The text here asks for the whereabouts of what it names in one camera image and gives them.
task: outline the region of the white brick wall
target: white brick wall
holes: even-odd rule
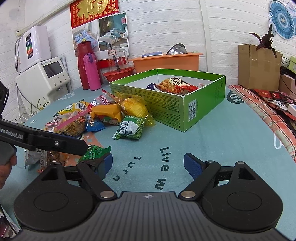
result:
[[[188,51],[205,53],[205,41],[198,2],[119,0],[119,9],[126,12],[130,57],[144,53],[166,53],[176,43],[184,43]],[[73,89],[81,86],[74,55],[70,10],[66,8],[45,22],[52,57],[65,55]],[[201,58],[200,69],[206,70],[206,59]]]
[[[269,0],[201,0],[205,1],[212,46],[213,72],[226,75],[227,84],[237,84],[238,45],[259,41],[268,31]],[[274,38],[273,47],[290,58],[296,54],[295,40]]]
[[[19,119],[15,77],[14,46],[16,31],[24,27],[25,0],[7,0],[0,6],[0,81],[9,89],[9,98],[2,115],[4,119]]]
[[[21,0],[20,16],[25,19],[21,24],[32,23],[49,9],[62,5],[66,0]],[[249,32],[260,36],[268,30],[269,0],[200,0],[206,5],[209,23],[212,72],[225,74],[227,84],[237,84],[238,45],[258,44],[257,39]],[[7,0],[0,8],[0,79],[12,90],[11,103],[6,110],[6,116],[14,119],[16,116],[14,88],[13,48],[16,40],[16,0]],[[126,12],[128,20],[130,57],[143,53],[163,51],[178,42],[184,43],[188,51],[198,50],[204,55],[200,60],[200,70],[206,70],[205,37],[198,0],[119,0],[121,12]],[[49,44],[52,57],[63,54],[73,89],[81,86],[75,58],[70,24],[70,10],[65,8],[56,14],[45,25],[49,34]],[[280,36],[274,37],[273,46],[286,57],[296,55],[294,40],[286,41]]]

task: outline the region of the hand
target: hand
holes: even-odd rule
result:
[[[8,178],[12,166],[17,164],[17,156],[14,155],[10,158],[10,161],[6,165],[0,166],[0,189],[4,186],[6,179]]]

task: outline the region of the red fu poster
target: red fu poster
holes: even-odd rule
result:
[[[72,28],[118,12],[118,0],[77,0],[70,5]]]

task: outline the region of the purple plant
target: purple plant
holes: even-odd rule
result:
[[[250,33],[251,35],[254,35],[257,39],[259,39],[260,44],[257,46],[256,50],[261,49],[261,48],[267,48],[267,49],[271,49],[272,52],[274,53],[274,56],[276,57],[276,50],[274,48],[272,48],[271,44],[272,41],[270,38],[273,37],[273,34],[271,33],[272,31],[272,25],[269,25],[269,30],[268,33],[265,34],[262,39],[260,38],[260,36],[256,33]]]

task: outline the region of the table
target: table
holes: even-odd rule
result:
[[[110,91],[109,86],[103,89]],[[82,99],[90,102],[100,94],[101,90],[77,89],[36,114],[26,125],[42,129],[68,104]],[[95,137],[104,147],[112,146],[113,167],[104,181],[117,194],[121,191],[175,191],[178,194],[192,181],[183,166],[183,156],[187,152],[225,166],[244,161],[283,201],[284,210],[277,229],[292,240],[296,237],[296,164],[261,118],[229,89],[226,89],[225,100],[185,133],[157,122],[154,127],[145,127],[138,141],[113,140],[116,129],[116,126],[109,126]],[[167,171],[161,170],[162,148],[169,148]],[[1,204],[14,221],[14,199],[38,175],[38,165],[24,168],[23,155],[23,149],[18,148],[18,165],[13,167],[0,190]],[[165,184],[158,189],[155,185],[159,179]]]

